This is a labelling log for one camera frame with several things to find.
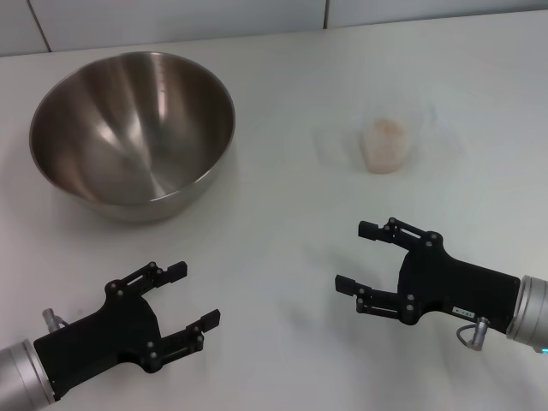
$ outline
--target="white table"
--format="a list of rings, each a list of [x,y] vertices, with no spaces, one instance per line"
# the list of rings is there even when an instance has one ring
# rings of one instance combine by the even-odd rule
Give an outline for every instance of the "white table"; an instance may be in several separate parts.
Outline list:
[[[164,335],[214,308],[205,349],[148,375],[123,365],[51,409],[545,410],[548,358],[487,335],[481,354],[441,313],[416,326],[359,315],[336,274],[396,290],[404,253],[358,222],[398,217],[451,255],[548,279],[548,13],[417,21],[0,59],[0,347],[96,311],[104,285],[146,262],[189,276],[147,299]],[[29,124],[63,76],[123,51],[176,53],[229,89],[235,144],[179,217],[109,223],[54,192]],[[345,141],[375,83],[420,86],[435,109],[418,154],[388,176]]]

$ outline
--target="translucent container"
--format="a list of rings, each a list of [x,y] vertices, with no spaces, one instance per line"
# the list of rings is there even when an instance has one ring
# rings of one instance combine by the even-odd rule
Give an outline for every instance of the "translucent container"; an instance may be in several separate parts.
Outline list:
[[[404,93],[371,96],[365,104],[361,150],[372,173],[398,170],[419,138],[425,120],[424,105]]]

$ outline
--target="stainless steel bowl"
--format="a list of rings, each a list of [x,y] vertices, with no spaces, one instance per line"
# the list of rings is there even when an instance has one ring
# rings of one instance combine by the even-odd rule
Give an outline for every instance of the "stainless steel bowl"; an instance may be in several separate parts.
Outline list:
[[[223,83],[179,56],[135,52],[88,64],[34,114],[34,163],[99,213],[150,221],[179,212],[218,172],[235,126]]]

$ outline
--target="silver cylindrical arm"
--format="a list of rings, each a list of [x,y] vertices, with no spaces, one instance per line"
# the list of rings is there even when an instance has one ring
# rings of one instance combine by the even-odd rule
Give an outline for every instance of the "silver cylindrical arm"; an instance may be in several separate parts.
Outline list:
[[[506,337],[548,353],[548,283],[525,276]]]
[[[36,411],[53,402],[50,382],[28,340],[0,350],[0,411]]]

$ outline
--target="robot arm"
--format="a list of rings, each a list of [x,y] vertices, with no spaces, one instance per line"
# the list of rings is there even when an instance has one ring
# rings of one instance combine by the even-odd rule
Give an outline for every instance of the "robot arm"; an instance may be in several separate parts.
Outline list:
[[[530,345],[537,352],[548,347],[548,295],[546,282],[525,276],[521,281],[500,272],[453,259],[444,249],[444,238],[391,218],[378,227],[361,222],[359,236],[396,244],[408,250],[400,270],[397,293],[371,289],[337,276],[337,291],[356,295],[356,311],[416,324],[422,315],[441,311],[467,321],[458,330],[469,348],[481,350],[489,328]],[[474,328],[465,342],[460,334]]]
[[[104,305],[70,325],[52,310],[45,310],[50,334],[36,340],[34,347],[26,340],[0,351],[0,410],[41,409],[59,401],[76,385],[123,362],[153,373],[201,351],[203,333],[219,325],[218,310],[182,331],[161,337],[156,316],[142,297],[186,275],[184,262],[167,271],[150,263],[122,280],[106,284]]]

